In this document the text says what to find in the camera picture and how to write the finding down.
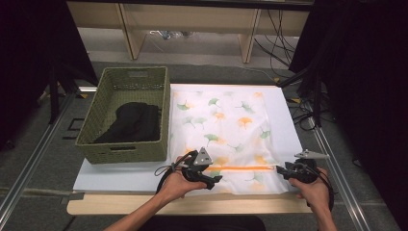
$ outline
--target black cloth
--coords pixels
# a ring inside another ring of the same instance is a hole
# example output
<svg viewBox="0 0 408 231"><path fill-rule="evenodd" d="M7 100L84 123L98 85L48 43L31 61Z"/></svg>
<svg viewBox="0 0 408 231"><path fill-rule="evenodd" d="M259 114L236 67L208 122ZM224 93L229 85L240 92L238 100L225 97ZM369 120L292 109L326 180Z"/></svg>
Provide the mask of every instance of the black cloth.
<svg viewBox="0 0 408 231"><path fill-rule="evenodd" d="M159 107L131 102L116 110L116 121L94 143L157 141L160 138Z"/></svg>
<svg viewBox="0 0 408 231"><path fill-rule="evenodd" d="M256 216L154 216L140 231L265 231Z"/></svg>

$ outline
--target wicker basket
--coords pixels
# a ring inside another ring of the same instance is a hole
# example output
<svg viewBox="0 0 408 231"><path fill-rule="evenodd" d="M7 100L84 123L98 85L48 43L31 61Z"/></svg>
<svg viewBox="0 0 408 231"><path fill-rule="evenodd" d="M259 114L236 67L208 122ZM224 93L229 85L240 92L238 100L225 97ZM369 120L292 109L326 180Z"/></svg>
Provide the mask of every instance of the wicker basket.
<svg viewBox="0 0 408 231"><path fill-rule="evenodd" d="M91 164L159 162L166 159L170 82L163 66L105 68L75 145ZM129 102L161 110L158 141L93 143L116 120L115 111Z"/></svg>

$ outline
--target gray floor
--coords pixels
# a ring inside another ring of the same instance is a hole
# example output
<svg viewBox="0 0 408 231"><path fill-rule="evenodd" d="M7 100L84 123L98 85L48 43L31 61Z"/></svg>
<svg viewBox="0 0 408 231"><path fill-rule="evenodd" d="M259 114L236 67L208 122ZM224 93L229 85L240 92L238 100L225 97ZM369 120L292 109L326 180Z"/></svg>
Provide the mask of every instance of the gray floor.
<svg viewBox="0 0 408 231"><path fill-rule="evenodd" d="M258 45L254 45L250 64L243 64L241 50L236 35L195 33L189 38L178 34L164 40L159 35L148 35L140 56L130 61L123 35L118 30L80 29L84 44L98 76L102 68L134 64L168 65L170 80L180 83L226 83L231 84L273 84L279 75L290 76L286 67L271 60ZM270 42L258 36L257 40L268 49ZM297 38L287 38L295 46ZM281 59L286 57L277 49ZM296 85L284 89L288 98L296 97ZM85 117L92 95L75 98L69 105L55 135L38 164L31 180L16 204L4 230L101 230L121 216L80 216L73 217L66 212L62 202L72 190L82 161L81 153L74 146L74 140L63 137L76 136L75 131L67 131L72 118ZM293 116L302 115L296 103L288 103ZM387 206L378 194L364 170L351 163L352 149L347 144L341 128L333 122L330 114L323 115L322 130L341 167L346 182L357 198L364 218L371 230L399 230ZM0 201L17 179L31 153L36 148L49 119L49 99L35 109L14 138L16 148L0 152ZM308 121L301 124L308 126ZM316 131L304 131L295 125L303 148L321 151L316 139ZM326 162L319 165L327 167ZM347 210L340 193L335 196L333 217L339 230L358 230L353 216ZM317 230L312 214L260 215L268 230Z"/></svg>

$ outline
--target hand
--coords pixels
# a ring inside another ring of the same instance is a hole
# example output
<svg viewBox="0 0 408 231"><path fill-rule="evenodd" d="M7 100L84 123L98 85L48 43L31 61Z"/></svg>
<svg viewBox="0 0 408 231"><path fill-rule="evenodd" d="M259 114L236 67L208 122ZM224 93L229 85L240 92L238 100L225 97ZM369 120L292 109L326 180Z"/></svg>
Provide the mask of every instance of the hand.
<svg viewBox="0 0 408 231"><path fill-rule="evenodd" d="M323 179L327 181L327 170L319 167L318 170L323 173L321 174L321 177L323 177ZM316 209L319 208L328 208L329 190L320 178L310 184L302 183L294 178L290 178L289 182L293 186L300 189L300 193L297 195L297 197L300 199L306 199L306 201L310 204L310 208L313 212L315 212Z"/></svg>
<svg viewBox="0 0 408 231"><path fill-rule="evenodd" d="M162 194L168 203L178 198L184 198L184 195L190 191L205 188L207 188L205 183L190 182L184 178L180 170L176 170L167 177L158 194Z"/></svg>

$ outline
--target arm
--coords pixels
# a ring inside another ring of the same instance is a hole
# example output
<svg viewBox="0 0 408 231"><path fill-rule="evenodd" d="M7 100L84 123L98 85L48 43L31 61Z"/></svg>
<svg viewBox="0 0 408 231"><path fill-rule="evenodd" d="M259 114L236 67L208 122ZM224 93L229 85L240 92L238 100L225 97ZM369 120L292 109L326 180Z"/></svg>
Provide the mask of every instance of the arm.
<svg viewBox="0 0 408 231"><path fill-rule="evenodd" d="M321 176L326 178L327 171L322 168L319 170L324 173ZM318 178L311 184L304 184L294 178L290 178L289 182L300 189L300 194L297 197L306 199L310 204L310 208L316 216L319 231L337 230L328 206L329 191L321 179Z"/></svg>
<svg viewBox="0 0 408 231"><path fill-rule="evenodd" d="M162 189L157 194L136 211L106 228L105 231L138 230L169 202L183 198L187 192L205 189L206 187L207 185L202 182L187 181L180 171L173 172L167 177Z"/></svg>

